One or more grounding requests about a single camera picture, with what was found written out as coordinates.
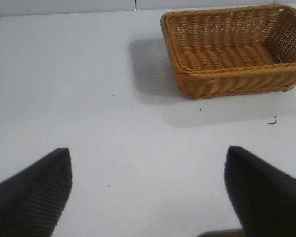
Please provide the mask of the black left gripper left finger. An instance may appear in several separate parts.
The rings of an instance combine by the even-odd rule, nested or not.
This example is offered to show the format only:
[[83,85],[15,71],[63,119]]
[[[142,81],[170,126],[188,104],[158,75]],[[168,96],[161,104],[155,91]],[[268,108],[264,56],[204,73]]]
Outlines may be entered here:
[[52,236],[72,189],[68,148],[0,182],[0,237]]

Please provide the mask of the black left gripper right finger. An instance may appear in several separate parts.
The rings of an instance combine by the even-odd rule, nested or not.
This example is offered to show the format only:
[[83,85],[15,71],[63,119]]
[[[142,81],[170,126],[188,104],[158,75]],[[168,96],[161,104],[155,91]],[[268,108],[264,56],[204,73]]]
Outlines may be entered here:
[[249,151],[228,148],[226,189],[247,237],[296,237],[296,179]]

